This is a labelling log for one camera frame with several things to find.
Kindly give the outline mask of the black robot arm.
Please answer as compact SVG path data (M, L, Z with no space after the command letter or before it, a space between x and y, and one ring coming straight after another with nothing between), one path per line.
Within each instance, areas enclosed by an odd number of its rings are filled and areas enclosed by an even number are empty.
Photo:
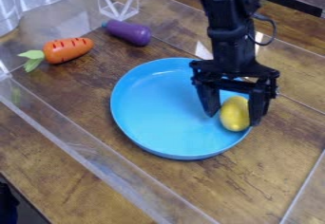
M279 71L255 59L255 27L259 0L201 0L209 18L213 58L193 61L191 83L203 110L213 116L221 108L223 90L249 95L249 121L258 125L277 97Z

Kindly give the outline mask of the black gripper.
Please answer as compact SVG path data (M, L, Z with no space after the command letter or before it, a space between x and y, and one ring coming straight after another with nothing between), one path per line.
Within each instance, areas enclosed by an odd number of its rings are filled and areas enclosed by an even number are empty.
M257 126L266 115L270 100L277 97L279 71L262 65L255 57L255 45L266 46L271 41L255 40L253 25L237 28L209 26L213 58L191 61L191 83L195 86L205 113L213 117L221 107L219 90L249 93L250 125Z

